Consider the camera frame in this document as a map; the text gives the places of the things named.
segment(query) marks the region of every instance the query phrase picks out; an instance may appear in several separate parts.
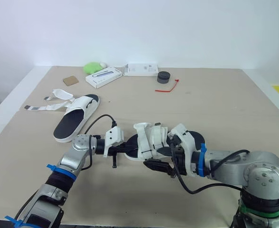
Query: table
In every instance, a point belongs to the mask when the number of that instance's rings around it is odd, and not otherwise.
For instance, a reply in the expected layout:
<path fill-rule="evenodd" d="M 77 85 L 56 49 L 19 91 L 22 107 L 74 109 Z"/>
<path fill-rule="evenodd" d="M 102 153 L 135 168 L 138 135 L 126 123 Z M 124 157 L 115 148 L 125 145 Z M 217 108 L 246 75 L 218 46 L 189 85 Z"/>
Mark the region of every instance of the table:
<path fill-rule="evenodd" d="M 0 219 L 14 216 L 28 197 L 50 174 L 70 148 L 58 143 L 53 130 L 63 112 L 31 112 L 24 105 L 43 106 L 54 88 L 75 96 L 97 94 L 101 103 L 81 133 L 98 116 L 111 114 L 128 139 L 134 123 L 162 122 L 170 129 L 183 123 L 200 132 L 206 146 L 215 150 L 270 151 L 279 156 L 279 110 L 238 69 L 163 68 L 171 73 L 169 84 L 154 77 L 121 77 L 99 89 L 85 82 L 81 67 L 52 67 L 0 134 Z M 62 79 L 74 75 L 78 84 L 65 86 Z M 155 89 L 170 88 L 171 93 Z M 90 131 L 104 134 L 107 118 Z M 190 189 L 214 181 L 184 178 Z M 189 195 L 177 179 L 151 171 L 141 162 L 119 154 L 118 168 L 112 158 L 95 155 L 93 166 L 80 173 L 63 206 L 63 224 L 138 227 L 228 227 L 238 206 L 239 192 L 216 187 Z"/>

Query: green sponge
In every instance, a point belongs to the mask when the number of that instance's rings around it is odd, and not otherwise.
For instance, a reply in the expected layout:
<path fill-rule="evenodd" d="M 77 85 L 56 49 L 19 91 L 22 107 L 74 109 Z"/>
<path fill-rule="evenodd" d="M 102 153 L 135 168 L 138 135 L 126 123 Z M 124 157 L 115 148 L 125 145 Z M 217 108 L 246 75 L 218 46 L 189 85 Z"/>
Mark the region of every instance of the green sponge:
<path fill-rule="evenodd" d="M 97 71 L 100 71 L 104 68 L 106 68 L 107 65 L 105 63 L 97 63 L 97 62 L 91 62 L 91 63 L 88 63 L 84 66 L 84 72 L 86 74 L 94 74 L 95 72 Z"/>

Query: red cable tie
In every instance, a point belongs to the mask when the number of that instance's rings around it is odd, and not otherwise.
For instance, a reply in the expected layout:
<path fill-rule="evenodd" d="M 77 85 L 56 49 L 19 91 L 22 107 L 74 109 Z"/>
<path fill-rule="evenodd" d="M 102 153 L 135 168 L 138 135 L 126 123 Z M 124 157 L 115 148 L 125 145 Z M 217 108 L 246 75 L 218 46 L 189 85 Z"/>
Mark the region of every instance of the red cable tie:
<path fill-rule="evenodd" d="M 163 92 L 163 93 L 170 93 L 170 92 L 174 89 L 174 87 L 176 87 L 176 85 L 177 85 L 177 83 L 179 82 L 179 80 L 176 79 L 175 82 L 176 82 L 176 83 L 174 84 L 174 86 L 173 86 L 172 89 L 170 89 L 170 90 L 158 90 L 158 89 L 156 89 L 155 91 L 156 91 L 156 92 Z"/>

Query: slide sandal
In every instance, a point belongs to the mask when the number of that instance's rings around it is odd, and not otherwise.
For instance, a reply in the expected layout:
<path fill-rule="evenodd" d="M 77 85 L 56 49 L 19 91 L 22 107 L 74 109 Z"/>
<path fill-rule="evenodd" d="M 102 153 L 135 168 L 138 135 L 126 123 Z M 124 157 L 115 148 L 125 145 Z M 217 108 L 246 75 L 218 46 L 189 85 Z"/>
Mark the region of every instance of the slide sandal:
<path fill-rule="evenodd" d="M 42 107 L 26 105 L 25 109 L 29 111 L 53 111 L 66 107 L 67 110 L 54 130 L 53 136 L 56 141 L 67 143 L 80 132 L 81 128 L 95 112 L 100 104 L 100 98 L 95 94 L 89 94 L 75 99 L 72 94 L 62 89 L 54 89 L 52 95 L 45 97 L 45 100 L 49 101 L 55 97 L 66 101 Z"/>
<path fill-rule="evenodd" d="M 100 104 L 97 95 L 89 94 L 75 99 L 53 132 L 56 141 L 67 143 L 81 130 Z"/>

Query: white wall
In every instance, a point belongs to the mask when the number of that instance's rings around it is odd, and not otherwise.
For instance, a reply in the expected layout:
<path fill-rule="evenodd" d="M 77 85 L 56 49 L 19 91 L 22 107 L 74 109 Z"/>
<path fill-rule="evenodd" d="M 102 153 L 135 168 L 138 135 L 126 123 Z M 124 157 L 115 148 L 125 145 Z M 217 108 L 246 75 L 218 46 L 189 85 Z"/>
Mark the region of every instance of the white wall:
<path fill-rule="evenodd" d="M 0 100 L 33 65 L 258 68 L 279 84 L 279 0 L 0 0 Z"/>

